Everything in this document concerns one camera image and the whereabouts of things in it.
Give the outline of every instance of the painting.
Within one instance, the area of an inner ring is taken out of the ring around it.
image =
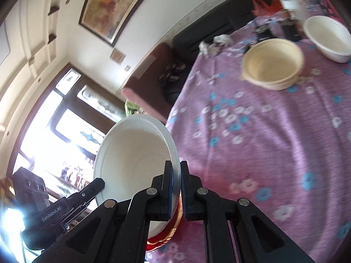
[[[115,46],[143,0],[85,0],[79,24]]]

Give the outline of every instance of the camera lens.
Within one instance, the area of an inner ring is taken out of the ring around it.
[[[24,181],[25,181],[26,185],[27,185],[28,187],[30,187],[29,178],[28,178],[28,177],[24,178]]]
[[[39,185],[36,181],[33,182],[34,188],[39,191]]]

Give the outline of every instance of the brown armchair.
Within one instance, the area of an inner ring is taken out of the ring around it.
[[[166,123],[172,105],[166,102],[160,84],[160,75],[173,65],[171,48],[161,43],[134,70],[122,89],[122,95],[162,123]]]

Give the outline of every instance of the yellow plastic bowl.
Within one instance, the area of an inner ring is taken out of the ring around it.
[[[297,81],[304,65],[304,54],[296,44],[281,38],[269,39],[245,54],[242,78],[268,90],[284,90]]]

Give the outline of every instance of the white bowl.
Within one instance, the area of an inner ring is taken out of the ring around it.
[[[163,174],[165,161],[173,166],[172,217],[180,195],[180,161],[174,140],[166,127],[148,115],[124,118],[108,132],[95,160],[94,178],[105,188],[96,195],[98,205],[107,199],[122,202],[151,186]],[[151,222],[149,238],[159,234],[167,222]]]
[[[325,16],[314,16],[306,20],[304,31],[325,57],[338,63],[350,60],[351,35],[340,22]]]
[[[268,90],[284,90],[297,81],[305,64],[293,42],[274,38],[253,46],[244,56],[242,78]]]

